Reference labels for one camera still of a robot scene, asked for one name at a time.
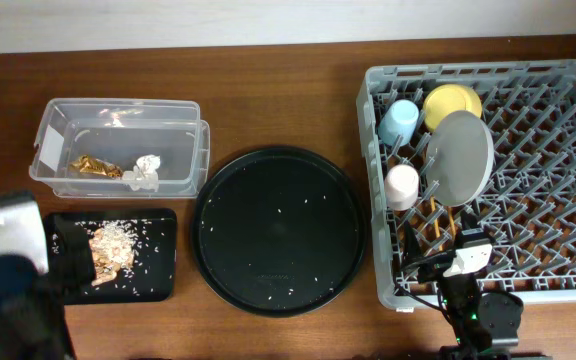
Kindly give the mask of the yellow bowl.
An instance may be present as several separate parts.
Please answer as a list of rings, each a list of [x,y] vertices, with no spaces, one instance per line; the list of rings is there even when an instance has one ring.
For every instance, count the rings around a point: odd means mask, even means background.
[[[441,121],[456,111],[467,111],[477,117],[482,116],[483,107],[479,95],[471,87],[459,84],[441,85],[425,98],[424,125],[434,132]]]

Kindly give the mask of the light grey plate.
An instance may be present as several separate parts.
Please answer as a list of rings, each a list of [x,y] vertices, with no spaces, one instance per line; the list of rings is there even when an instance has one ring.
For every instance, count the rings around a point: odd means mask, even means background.
[[[492,174],[494,154],[491,132],[479,117],[465,110],[446,116],[426,150],[426,180],[438,182],[435,199],[456,207],[477,198]]]

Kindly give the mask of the wooden chopstick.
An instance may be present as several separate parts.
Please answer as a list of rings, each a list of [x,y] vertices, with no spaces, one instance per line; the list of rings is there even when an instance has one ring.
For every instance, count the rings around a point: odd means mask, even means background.
[[[450,233],[451,233],[452,238],[455,239],[456,235],[457,235],[457,227],[456,227],[456,224],[454,221],[452,207],[447,207],[447,214],[448,214],[448,219],[449,219]]]
[[[424,162],[425,162],[426,150],[423,151],[422,157],[423,157]],[[430,202],[430,208],[434,212],[437,209],[434,196],[431,196],[429,198],[429,202]],[[441,230],[439,228],[438,218],[433,221],[433,229],[435,232],[436,240],[441,240]],[[442,244],[439,244],[438,251],[443,251],[443,245]]]

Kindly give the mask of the food scraps with rice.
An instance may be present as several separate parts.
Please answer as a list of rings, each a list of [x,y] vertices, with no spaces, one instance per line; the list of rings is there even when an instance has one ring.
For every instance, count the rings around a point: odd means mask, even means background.
[[[130,269],[134,261],[133,240],[120,228],[104,227],[89,236],[96,278],[88,285],[114,280],[121,269]]]

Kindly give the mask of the brown snack wrapper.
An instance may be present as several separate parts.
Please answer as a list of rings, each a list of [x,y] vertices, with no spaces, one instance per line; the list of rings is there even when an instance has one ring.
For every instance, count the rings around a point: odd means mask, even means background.
[[[70,163],[70,166],[80,173],[106,176],[119,179],[123,176],[123,170],[117,165],[108,163],[90,155],[81,155]]]

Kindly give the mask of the white napkin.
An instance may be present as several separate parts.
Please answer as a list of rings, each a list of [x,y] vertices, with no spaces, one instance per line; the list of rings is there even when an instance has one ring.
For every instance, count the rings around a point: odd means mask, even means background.
[[[161,159],[157,155],[144,155],[136,160],[132,170],[123,172],[121,180],[132,191],[159,189],[159,176],[157,170],[161,166]]]

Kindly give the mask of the blue cup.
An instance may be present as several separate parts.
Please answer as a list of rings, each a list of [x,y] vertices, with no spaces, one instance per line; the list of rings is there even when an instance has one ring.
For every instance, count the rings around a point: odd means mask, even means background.
[[[407,145],[416,129],[419,118],[418,107],[410,100],[395,101],[383,116],[377,134],[385,145],[393,146],[398,137],[400,145]]]

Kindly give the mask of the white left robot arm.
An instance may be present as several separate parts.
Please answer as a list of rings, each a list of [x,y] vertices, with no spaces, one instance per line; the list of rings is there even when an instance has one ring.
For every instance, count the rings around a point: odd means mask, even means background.
[[[0,255],[0,359],[74,359],[65,298],[95,278],[85,230],[54,219],[60,252],[41,275],[21,255]]]

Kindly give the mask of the pink cup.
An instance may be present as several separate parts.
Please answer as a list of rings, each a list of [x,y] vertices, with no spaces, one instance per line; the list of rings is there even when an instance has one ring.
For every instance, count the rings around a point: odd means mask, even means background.
[[[413,207],[417,201],[419,175],[410,165],[400,164],[392,167],[384,179],[384,191],[389,208],[404,211]]]

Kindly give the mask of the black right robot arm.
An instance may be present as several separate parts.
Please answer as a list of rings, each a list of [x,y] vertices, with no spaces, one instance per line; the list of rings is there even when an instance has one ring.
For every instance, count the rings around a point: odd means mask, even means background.
[[[441,347],[439,359],[509,359],[509,349],[519,342],[523,301],[506,291],[480,290],[476,275],[490,261],[493,238],[471,214],[464,214],[461,224],[451,248],[424,256],[413,227],[404,222],[401,269],[415,271],[420,284],[438,286],[434,308],[451,325],[457,341]]]

